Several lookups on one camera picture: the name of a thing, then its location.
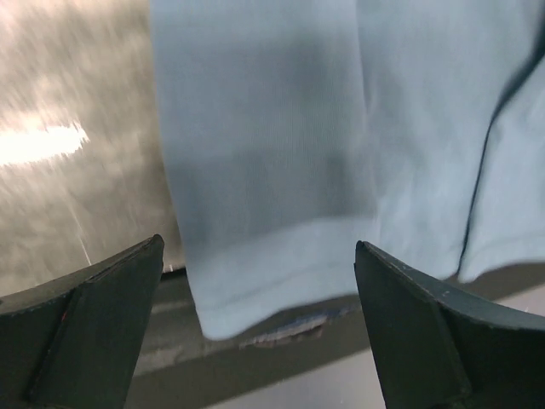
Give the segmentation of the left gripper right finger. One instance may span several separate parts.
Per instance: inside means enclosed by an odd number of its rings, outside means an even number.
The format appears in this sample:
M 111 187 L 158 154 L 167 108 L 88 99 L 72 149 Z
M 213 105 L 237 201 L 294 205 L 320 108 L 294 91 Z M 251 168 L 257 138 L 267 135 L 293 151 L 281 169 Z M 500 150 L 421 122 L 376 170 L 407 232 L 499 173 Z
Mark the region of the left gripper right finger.
M 354 273 L 388 408 L 542 408 L 544 318 L 422 273 L 368 242 Z

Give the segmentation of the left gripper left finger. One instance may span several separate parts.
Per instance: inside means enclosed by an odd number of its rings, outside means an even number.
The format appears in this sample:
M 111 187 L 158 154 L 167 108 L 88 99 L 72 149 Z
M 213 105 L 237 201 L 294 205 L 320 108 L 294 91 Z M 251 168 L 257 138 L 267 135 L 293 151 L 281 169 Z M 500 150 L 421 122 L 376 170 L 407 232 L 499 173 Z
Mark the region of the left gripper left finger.
M 1 299 L 3 408 L 121 408 L 163 273 L 158 234 Z

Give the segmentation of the teal blue t shirt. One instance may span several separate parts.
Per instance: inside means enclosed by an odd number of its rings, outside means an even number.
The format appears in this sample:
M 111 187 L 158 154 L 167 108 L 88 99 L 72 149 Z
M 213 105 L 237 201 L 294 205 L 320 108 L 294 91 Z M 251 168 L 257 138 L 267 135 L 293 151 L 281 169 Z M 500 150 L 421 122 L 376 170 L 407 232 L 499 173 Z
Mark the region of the teal blue t shirt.
M 153 1 L 163 161 L 204 335 L 544 258 L 541 1 Z

